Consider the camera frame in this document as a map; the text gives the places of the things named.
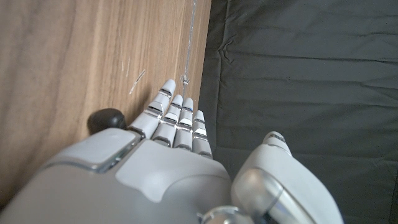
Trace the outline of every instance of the black knob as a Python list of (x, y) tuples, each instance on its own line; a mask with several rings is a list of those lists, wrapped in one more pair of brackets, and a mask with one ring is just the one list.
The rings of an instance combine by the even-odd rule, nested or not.
[(124, 115), (114, 108), (106, 108), (94, 112), (88, 118), (87, 126), (90, 130), (90, 134), (97, 133), (107, 128), (127, 128)]

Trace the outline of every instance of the dark gray fabric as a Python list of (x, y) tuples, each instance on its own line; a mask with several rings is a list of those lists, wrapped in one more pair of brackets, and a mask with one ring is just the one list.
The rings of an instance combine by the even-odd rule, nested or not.
[(278, 131), (346, 223), (394, 223), (398, 1), (213, 0), (199, 109), (232, 177)]

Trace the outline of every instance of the robotic hand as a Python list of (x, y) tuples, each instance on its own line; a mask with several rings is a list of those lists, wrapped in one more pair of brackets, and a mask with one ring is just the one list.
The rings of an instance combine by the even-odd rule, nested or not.
[(265, 137), (232, 183), (212, 159), (203, 113), (193, 116), (192, 99), (172, 98), (174, 90), (168, 80), (127, 130), (112, 120), (119, 128), (51, 158), (0, 223), (343, 223), (279, 133)]

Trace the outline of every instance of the wood grain surface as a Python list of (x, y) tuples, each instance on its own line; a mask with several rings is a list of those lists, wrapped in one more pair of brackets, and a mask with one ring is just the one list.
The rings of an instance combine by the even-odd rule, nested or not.
[[(186, 96), (197, 106), (211, 0), (197, 0)], [(182, 93), (193, 0), (0, 0), (0, 206), (117, 108), (130, 123), (164, 81)], [(131, 92), (140, 73), (142, 78)]]

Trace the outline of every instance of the scratch mark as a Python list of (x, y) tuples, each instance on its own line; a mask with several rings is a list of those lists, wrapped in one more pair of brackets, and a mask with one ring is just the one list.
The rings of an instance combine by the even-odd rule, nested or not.
[(183, 87), (182, 87), (182, 98), (185, 98), (185, 91), (186, 91), (187, 85), (189, 83), (188, 68), (189, 68), (189, 59), (190, 59), (190, 54), (191, 54), (193, 23), (195, 22), (196, 8), (197, 8), (197, 0), (193, 0), (191, 26), (190, 26), (190, 29), (189, 29), (189, 39), (188, 39), (187, 61), (185, 62), (184, 74), (181, 76), (181, 82), (182, 82), (182, 85), (183, 85)]
[(118, 29), (118, 33), (119, 33), (119, 46), (120, 46), (120, 54), (122, 56), (122, 72), (124, 71), (124, 66), (123, 66), (123, 48), (122, 48), (122, 40), (120, 38), (120, 30)]
[(130, 60), (131, 60), (131, 56), (129, 56), (129, 63), (127, 64), (126, 78), (129, 76), (129, 70), (130, 70)]
[(138, 76), (137, 80), (134, 82), (134, 84), (132, 84), (132, 87), (131, 87), (131, 90), (130, 90), (130, 93), (129, 93), (129, 94), (132, 93), (132, 91), (133, 91), (134, 88), (136, 87), (138, 81), (139, 81), (144, 75), (145, 75), (145, 69), (139, 74), (139, 76)]

